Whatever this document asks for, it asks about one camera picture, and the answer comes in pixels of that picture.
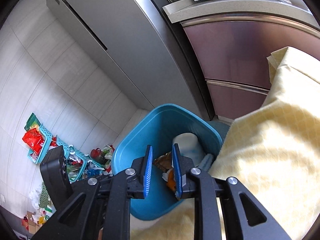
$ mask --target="red bag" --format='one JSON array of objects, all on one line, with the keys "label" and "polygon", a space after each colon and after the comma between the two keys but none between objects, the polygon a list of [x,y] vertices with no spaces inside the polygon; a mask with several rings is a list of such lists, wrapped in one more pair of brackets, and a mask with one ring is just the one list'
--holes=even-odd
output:
[{"label": "red bag", "polygon": [[52,136],[52,141],[50,143],[50,146],[52,146],[52,147],[57,147],[58,146],[57,137],[56,136]]},{"label": "red bag", "polygon": [[36,128],[33,128],[25,133],[22,140],[28,144],[28,146],[34,150],[37,155],[39,155],[42,145],[44,143],[44,139],[42,135],[37,131]]}]

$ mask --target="metal handle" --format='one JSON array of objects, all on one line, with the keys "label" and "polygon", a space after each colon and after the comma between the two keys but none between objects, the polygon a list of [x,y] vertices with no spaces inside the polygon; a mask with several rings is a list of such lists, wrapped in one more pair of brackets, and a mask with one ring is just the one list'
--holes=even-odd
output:
[{"label": "metal handle", "polygon": [[245,91],[250,91],[250,92],[262,94],[262,95],[268,95],[268,93],[270,91],[269,89],[265,89],[265,88],[259,88],[259,87],[255,87],[255,86],[239,84],[239,83],[234,83],[234,82],[228,82],[228,81],[211,80],[211,79],[206,79],[205,81],[207,82],[208,85],[235,88],[235,89],[240,89],[240,90],[245,90]]}]

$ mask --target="blue plastic bin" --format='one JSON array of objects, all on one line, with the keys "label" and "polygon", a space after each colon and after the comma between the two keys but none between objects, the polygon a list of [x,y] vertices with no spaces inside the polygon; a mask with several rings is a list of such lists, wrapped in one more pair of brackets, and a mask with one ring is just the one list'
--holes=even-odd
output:
[{"label": "blue plastic bin", "polygon": [[[172,140],[179,134],[191,132],[206,153],[218,155],[222,140],[218,132],[190,111],[173,104],[152,110],[119,144],[112,159],[114,174],[131,167],[132,161],[145,155],[152,145],[153,159],[171,151]],[[146,199],[131,200],[131,214],[140,220],[154,220],[168,213],[180,202],[162,179],[162,171],[152,166],[151,184]]]},{"label": "blue plastic bin", "polygon": [[64,141],[62,141],[58,136],[57,136],[57,145],[58,146],[63,146],[63,151],[64,151],[64,156],[65,158],[68,158],[70,155],[70,149],[68,144],[66,144]]},{"label": "blue plastic bin", "polygon": [[74,147],[72,147],[72,149],[74,150],[75,155],[77,155],[77,156],[83,161],[83,164],[82,164],[82,166],[81,166],[81,169],[80,169],[80,171],[79,171],[78,176],[77,176],[76,178],[74,178],[74,179],[70,179],[70,182],[71,182],[71,183],[73,183],[73,182],[77,181],[78,179],[80,179],[80,177],[81,177],[82,174],[84,173],[84,169],[85,169],[85,167],[87,166],[87,163],[88,163],[88,159],[85,157],[85,155],[84,155],[82,152],[80,152],[79,150],[77,150],[77,149],[74,148]]}]

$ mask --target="yellow cloth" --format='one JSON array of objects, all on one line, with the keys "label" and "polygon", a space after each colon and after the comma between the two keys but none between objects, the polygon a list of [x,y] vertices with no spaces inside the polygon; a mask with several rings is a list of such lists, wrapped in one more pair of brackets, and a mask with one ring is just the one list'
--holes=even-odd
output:
[{"label": "yellow cloth", "polygon": [[[320,62],[291,47],[268,62],[265,102],[233,122],[210,174],[237,177],[292,240],[301,240],[320,213]],[[132,239],[193,240],[192,201]]]}]

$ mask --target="metal screw head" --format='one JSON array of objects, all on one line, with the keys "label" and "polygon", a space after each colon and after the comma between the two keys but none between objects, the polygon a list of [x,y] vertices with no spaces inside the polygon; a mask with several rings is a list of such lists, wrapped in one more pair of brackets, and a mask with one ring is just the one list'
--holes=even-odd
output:
[{"label": "metal screw head", "polygon": [[88,179],[88,184],[89,185],[96,185],[98,180],[96,178],[90,178]]},{"label": "metal screw head", "polygon": [[228,182],[229,182],[230,184],[232,184],[232,185],[235,185],[235,184],[238,183],[238,180],[237,180],[236,178],[234,178],[234,177],[230,177],[230,178],[228,179]]},{"label": "metal screw head", "polygon": [[199,175],[201,173],[201,170],[199,168],[192,168],[191,173],[195,175]]},{"label": "metal screw head", "polygon": [[132,168],[129,168],[129,169],[125,170],[125,174],[127,174],[127,175],[133,175],[135,173],[136,173],[136,171],[134,169],[132,169]]}]

